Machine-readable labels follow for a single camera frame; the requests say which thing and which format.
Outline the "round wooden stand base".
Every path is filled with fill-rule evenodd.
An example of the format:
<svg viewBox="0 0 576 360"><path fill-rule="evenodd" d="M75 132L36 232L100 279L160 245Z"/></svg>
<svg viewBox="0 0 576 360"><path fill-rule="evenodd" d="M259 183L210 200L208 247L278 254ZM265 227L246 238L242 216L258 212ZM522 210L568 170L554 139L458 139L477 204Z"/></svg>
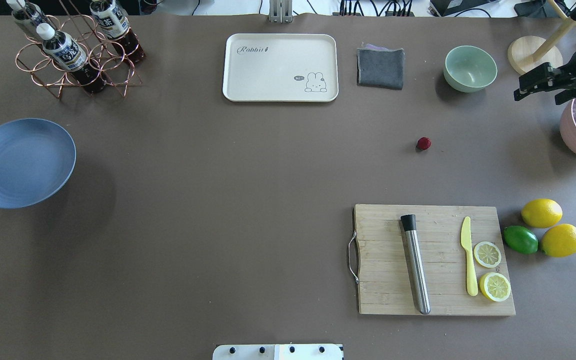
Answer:
<svg viewBox="0 0 576 360"><path fill-rule="evenodd" d="M510 66L524 75L543 63L550 63L554 68L563 65L563 56L555 46L555 41L539 36L522 36L515 39L507 50Z"/></svg>

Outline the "lemon slice flat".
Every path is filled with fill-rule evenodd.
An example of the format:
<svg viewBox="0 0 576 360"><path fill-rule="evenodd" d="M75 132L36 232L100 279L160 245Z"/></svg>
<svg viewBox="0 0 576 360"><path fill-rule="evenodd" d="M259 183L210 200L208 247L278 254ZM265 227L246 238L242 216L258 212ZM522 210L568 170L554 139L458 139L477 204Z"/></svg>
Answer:
<svg viewBox="0 0 576 360"><path fill-rule="evenodd" d="M482 241L474 246L474 260L482 267L493 269L501 264L502 254L496 244Z"/></svg>

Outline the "wooden glass drying tree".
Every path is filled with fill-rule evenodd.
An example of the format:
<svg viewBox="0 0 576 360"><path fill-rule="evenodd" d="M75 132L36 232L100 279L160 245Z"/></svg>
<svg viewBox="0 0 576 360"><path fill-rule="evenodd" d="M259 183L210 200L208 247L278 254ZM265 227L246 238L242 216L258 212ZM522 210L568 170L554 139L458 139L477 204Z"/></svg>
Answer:
<svg viewBox="0 0 576 360"><path fill-rule="evenodd" d="M557 43L573 28L576 28L576 20L569 18L565 12L558 7L554 0L548 0L547 3L553 7L554 12L557 14L558 18L560 19L560 25L555 30L553 34L551 34L546 40L551 39L555 42L555 46Z"/></svg>

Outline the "lemon half thick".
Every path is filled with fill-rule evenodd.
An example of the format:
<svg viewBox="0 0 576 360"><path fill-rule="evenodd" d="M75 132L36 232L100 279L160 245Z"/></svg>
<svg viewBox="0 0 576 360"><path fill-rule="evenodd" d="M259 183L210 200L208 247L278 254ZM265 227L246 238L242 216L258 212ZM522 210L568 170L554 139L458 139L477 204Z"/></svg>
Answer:
<svg viewBox="0 0 576 360"><path fill-rule="evenodd" d="M510 281L501 273L487 272L478 280L482 294L494 302L503 302L512 292Z"/></svg>

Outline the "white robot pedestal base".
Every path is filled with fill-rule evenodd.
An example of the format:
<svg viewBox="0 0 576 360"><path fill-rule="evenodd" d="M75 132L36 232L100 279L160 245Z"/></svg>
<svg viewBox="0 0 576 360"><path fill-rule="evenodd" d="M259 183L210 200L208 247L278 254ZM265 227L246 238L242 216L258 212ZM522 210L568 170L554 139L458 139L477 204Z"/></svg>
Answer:
<svg viewBox="0 0 576 360"><path fill-rule="evenodd" d="M342 344L222 344L215 347L213 360L343 360Z"/></svg>

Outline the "cream rabbit tray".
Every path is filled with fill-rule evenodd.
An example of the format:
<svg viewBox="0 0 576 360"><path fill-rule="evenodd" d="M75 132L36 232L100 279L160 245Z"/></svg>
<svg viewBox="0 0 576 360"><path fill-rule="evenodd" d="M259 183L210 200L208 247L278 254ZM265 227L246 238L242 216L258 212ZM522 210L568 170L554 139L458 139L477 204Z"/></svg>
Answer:
<svg viewBox="0 0 576 360"><path fill-rule="evenodd" d="M228 37L222 95L233 102L330 102L339 93L337 44L328 34Z"/></svg>

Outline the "blue plate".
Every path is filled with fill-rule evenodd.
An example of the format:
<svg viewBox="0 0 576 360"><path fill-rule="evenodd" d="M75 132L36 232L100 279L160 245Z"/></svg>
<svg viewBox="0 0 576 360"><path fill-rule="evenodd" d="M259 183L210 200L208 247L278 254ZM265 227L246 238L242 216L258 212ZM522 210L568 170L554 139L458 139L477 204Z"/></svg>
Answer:
<svg viewBox="0 0 576 360"><path fill-rule="evenodd" d="M0 208L23 208L57 193L73 173L73 137L61 125L23 118L0 125Z"/></svg>

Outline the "yellow lemon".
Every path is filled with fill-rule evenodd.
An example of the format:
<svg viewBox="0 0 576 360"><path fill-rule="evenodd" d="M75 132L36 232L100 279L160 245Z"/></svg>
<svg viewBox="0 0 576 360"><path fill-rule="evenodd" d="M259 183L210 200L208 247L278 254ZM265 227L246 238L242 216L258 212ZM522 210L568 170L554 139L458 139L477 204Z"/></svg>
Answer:
<svg viewBox="0 0 576 360"><path fill-rule="evenodd" d="M555 226L563 218L563 209L553 199L537 198L526 203L520 214L526 225L544 229Z"/></svg>
<svg viewBox="0 0 576 360"><path fill-rule="evenodd" d="M541 239L541 250L556 258L576 253L576 226L564 223L549 228Z"/></svg>

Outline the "yellow plastic knife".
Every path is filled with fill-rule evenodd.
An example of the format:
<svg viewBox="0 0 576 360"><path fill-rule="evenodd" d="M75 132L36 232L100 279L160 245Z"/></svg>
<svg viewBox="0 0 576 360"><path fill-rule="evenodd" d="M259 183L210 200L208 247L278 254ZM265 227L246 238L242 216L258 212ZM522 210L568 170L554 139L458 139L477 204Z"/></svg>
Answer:
<svg viewBox="0 0 576 360"><path fill-rule="evenodd" d="M473 242L471 234L471 217L464 217L461 225L461 247L465 251L465 269L466 269L466 291L469 296L478 295L478 283L476 271L474 268Z"/></svg>

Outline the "tea bottle lower left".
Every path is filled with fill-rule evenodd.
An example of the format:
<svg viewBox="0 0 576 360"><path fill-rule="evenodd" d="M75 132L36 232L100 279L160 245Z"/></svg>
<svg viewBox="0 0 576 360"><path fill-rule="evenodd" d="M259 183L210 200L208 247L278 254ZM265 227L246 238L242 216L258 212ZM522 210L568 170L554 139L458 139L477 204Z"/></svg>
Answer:
<svg viewBox="0 0 576 360"><path fill-rule="evenodd" d="M146 57L137 35L131 29L127 16L116 0L92 0L89 9L116 54L124 56L124 62L136 65Z"/></svg>

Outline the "red strawberry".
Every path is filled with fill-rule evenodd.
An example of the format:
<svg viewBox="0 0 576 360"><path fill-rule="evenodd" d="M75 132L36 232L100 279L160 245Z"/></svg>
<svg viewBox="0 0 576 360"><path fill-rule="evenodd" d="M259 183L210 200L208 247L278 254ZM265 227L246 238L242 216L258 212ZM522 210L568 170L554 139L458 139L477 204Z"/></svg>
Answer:
<svg viewBox="0 0 576 360"><path fill-rule="evenodd" d="M426 151L432 146L432 140L429 137L420 137L416 142L416 149L419 151Z"/></svg>

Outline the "grey folded cloth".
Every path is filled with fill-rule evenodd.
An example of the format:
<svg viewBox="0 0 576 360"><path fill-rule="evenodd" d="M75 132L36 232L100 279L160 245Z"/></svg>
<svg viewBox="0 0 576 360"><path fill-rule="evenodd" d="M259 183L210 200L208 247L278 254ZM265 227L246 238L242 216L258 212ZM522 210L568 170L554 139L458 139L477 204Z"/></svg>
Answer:
<svg viewBox="0 0 576 360"><path fill-rule="evenodd" d="M366 44L356 50L359 85L403 89L405 51Z"/></svg>

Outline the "green lime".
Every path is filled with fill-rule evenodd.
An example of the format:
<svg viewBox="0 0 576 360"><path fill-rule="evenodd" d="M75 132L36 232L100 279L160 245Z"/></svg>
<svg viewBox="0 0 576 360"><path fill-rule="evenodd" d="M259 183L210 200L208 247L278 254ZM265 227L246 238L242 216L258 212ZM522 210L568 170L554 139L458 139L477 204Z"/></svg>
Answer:
<svg viewBox="0 0 576 360"><path fill-rule="evenodd" d="M524 255L537 253L539 241L535 233L521 225L511 225L502 231L503 241L514 251Z"/></svg>

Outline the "steel muddler black tip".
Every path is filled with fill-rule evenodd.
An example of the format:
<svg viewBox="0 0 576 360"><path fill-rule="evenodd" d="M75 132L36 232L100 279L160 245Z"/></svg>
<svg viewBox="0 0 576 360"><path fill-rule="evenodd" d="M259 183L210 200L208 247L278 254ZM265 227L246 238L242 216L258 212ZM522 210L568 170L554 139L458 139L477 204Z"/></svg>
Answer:
<svg viewBox="0 0 576 360"><path fill-rule="evenodd" d="M421 247L418 237L415 214L405 214L400 217L404 234L407 241L407 250L410 257L413 272L414 291L417 298L420 314L429 315L431 312L430 297L426 284L425 270L423 267Z"/></svg>

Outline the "mint green bowl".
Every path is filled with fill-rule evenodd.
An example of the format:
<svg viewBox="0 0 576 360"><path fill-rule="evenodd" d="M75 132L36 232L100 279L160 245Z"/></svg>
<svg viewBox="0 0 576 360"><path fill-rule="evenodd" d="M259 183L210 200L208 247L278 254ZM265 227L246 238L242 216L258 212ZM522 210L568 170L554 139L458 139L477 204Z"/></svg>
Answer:
<svg viewBox="0 0 576 360"><path fill-rule="evenodd" d="M498 77L498 66L482 48L462 45L451 49L444 61L443 75L456 91L478 92Z"/></svg>

